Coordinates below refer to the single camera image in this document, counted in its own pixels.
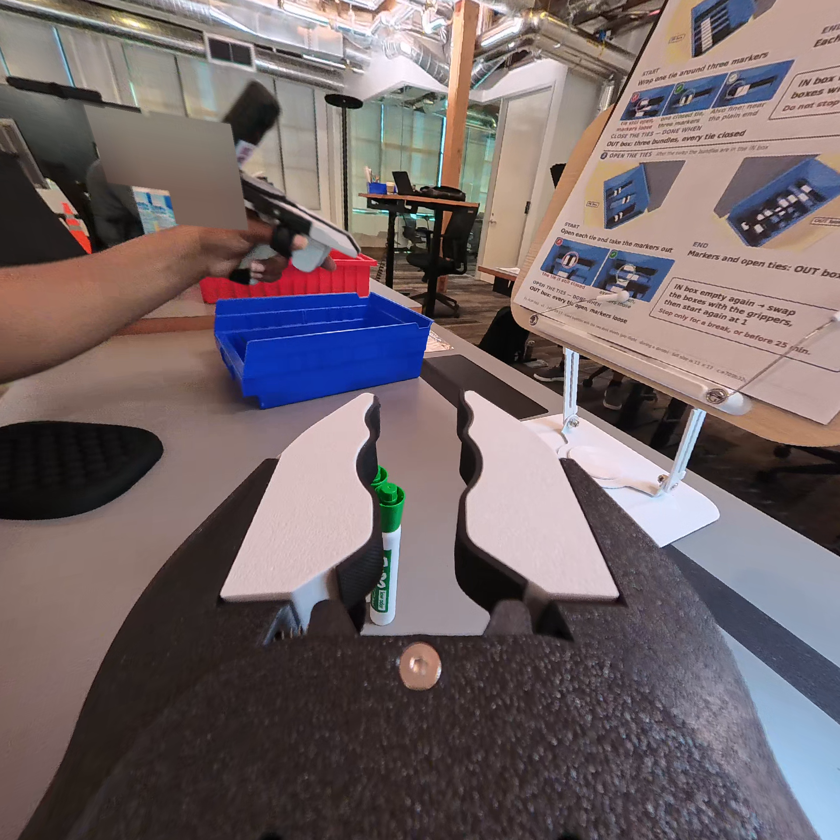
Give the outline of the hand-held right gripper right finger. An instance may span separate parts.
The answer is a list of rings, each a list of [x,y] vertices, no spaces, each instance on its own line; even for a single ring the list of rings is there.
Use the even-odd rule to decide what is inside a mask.
[[[621,595],[560,458],[529,426],[476,391],[458,399],[455,576],[488,613],[524,604],[540,623],[554,603]]]

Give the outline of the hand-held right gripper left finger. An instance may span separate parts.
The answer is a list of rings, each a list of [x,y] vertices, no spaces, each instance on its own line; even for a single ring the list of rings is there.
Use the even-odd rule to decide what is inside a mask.
[[[301,624],[324,600],[351,609],[380,580],[380,401],[362,393],[281,453],[220,591],[225,602],[289,602]]]

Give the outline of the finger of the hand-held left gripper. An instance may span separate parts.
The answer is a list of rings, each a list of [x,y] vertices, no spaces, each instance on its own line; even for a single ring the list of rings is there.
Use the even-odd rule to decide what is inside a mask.
[[[292,201],[268,181],[246,172],[241,174],[245,203],[266,223],[285,228],[293,235],[314,239],[348,239],[341,227]]]
[[[350,258],[361,250],[353,237],[283,195],[251,194],[246,206],[272,227],[268,244],[284,258],[326,258],[336,251]]]

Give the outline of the blue plastic bin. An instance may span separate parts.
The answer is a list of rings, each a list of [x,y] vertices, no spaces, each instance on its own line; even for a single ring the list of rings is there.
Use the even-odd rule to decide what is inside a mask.
[[[214,337],[244,397],[263,409],[421,374],[432,321],[371,293],[221,300]]]

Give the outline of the person's left forearm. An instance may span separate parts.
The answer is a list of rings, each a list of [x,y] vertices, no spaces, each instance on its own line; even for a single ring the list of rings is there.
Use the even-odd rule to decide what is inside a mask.
[[[87,352],[194,286],[207,273],[206,233],[173,227],[94,255],[2,268],[2,384]]]

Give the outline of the person's left hand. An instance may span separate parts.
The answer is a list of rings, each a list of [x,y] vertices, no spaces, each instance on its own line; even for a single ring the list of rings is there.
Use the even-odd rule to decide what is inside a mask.
[[[198,228],[201,250],[198,277],[229,277],[257,246],[271,245],[276,229],[258,217],[250,217],[246,230]],[[254,259],[250,277],[254,282],[278,281],[286,269],[288,258],[281,253],[266,259]]]

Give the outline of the red plastic bin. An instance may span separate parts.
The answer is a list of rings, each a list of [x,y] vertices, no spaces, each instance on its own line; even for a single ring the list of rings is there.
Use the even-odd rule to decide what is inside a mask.
[[[322,267],[313,272],[303,272],[288,265],[275,282],[259,282],[245,286],[228,278],[206,277],[199,283],[203,300],[215,304],[219,300],[234,298],[269,298],[320,293],[355,292],[361,297],[370,293],[371,269],[376,260],[364,254],[350,257],[337,250],[330,252],[335,270]]]

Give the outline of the black floor lamp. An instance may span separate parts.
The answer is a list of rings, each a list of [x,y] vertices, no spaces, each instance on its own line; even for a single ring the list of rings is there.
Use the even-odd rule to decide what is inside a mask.
[[[341,209],[343,228],[350,231],[350,149],[349,112],[362,109],[362,100],[340,92],[325,95],[325,102],[340,111],[341,117]]]

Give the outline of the wooden standing desk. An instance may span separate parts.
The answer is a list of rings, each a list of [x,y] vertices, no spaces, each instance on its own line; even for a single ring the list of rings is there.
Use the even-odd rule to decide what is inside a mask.
[[[396,241],[396,218],[398,215],[414,214],[418,209],[430,209],[434,213],[434,226],[426,235],[427,240],[432,239],[434,245],[442,241],[443,232],[446,230],[448,221],[454,210],[460,207],[477,207],[477,203],[457,201],[452,196],[429,196],[419,193],[414,196],[400,196],[395,193],[388,193],[385,196],[373,196],[367,193],[360,195],[367,202],[371,209],[386,211],[388,214],[386,247],[385,247],[385,284],[393,288],[393,272],[395,260]]]

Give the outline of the blue white packet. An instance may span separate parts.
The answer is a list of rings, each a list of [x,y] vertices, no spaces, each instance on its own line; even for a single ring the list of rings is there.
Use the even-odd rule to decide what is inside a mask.
[[[172,197],[166,190],[132,187],[143,233],[149,235],[176,226]]]

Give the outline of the black office chair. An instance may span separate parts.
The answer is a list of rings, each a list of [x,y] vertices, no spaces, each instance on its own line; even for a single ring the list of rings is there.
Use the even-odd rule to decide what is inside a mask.
[[[477,215],[476,206],[457,208],[451,213],[439,245],[434,245],[429,238],[425,252],[406,256],[408,265],[423,271],[427,290],[412,299],[423,303],[423,314],[430,319],[434,317],[438,301],[451,309],[456,318],[459,317],[457,301],[437,291],[438,280],[449,275],[463,276],[467,272],[468,240]]]

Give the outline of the black backpack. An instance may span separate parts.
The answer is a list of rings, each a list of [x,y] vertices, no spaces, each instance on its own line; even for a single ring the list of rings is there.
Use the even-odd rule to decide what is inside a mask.
[[[511,307],[498,310],[478,348],[506,364],[521,363],[526,352],[530,332],[519,325]]]

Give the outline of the orange traffic cone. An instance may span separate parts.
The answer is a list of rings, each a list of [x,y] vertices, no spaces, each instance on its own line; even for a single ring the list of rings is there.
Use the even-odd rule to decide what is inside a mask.
[[[73,238],[88,254],[92,253],[88,228],[75,208],[66,201],[60,203],[60,216]]]

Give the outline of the black textured wrist pad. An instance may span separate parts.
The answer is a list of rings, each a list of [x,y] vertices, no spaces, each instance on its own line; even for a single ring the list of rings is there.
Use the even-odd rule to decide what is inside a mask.
[[[121,497],[161,459],[152,432],[40,421],[1,428],[1,519],[69,518]]]

